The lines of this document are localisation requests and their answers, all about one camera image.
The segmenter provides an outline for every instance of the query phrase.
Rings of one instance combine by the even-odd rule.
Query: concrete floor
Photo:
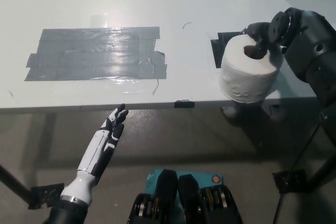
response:
[[[93,192],[86,223],[126,223],[155,167],[221,173],[244,223],[271,223],[279,198],[272,173],[288,169],[317,121],[314,103],[287,106],[284,122],[251,109],[232,126],[219,108],[131,111],[115,156]],[[108,112],[0,115],[0,163],[25,185],[70,183]],[[319,130],[299,166],[312,174],[335,149]],[[0,223],[41,223],[0,184]],[[287,195],[279,223],[336,223],[336,181]]]

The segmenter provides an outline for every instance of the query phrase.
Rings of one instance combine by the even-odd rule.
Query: tape patch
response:
[[[166,79],[159,27],[44,29],[25,81]]]

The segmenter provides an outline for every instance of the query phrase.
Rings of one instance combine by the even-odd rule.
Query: table surface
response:
[[[224,106],[231,101],[218,86],[210,40],[217,32],[239,31],[270,21],[296,5],[328,17],[334,10],[318,0],[0,0],[0,112],[172,108],[177,100],[195,106]],[[155,50],[166,55],[164,80],[89,80],[25,82],[30,53],[45,28],[159,26]],[[283,64],[266,101],[311,98],[310,87]]]

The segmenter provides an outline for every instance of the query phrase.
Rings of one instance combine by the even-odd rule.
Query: black tape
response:
[[[225,47],[230,39],[240,35],[242,32],[233,31],[229,33],[218,33],[218,39],[211,40],[212,51],[214,54],[216,68],[221,68],[222,58],[224,55]]]
[[[192,102],[189,100],[178,100],[174,103],[174,108],[186,109],[186,108],[194,108],[194,107],[195,107],[195,102]]]

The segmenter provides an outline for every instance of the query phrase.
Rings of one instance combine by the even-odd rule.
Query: robotic hand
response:
[[[60,201],[51,211],[48,224],[84,223],[92,202],[92,188],[97,185],[108,165],[124,129],[128,114],[125,104],[115,109],[94,134],[78,166],[75,180],[61,193]]]
[[[294,74],[309,83],[324,109],[322,126],[336,145],[336,31],[316,12],[289,8],[270,23],[254,23],[243,30],[256,41],[251,54],[261,59],[271,44],[282,53]]]

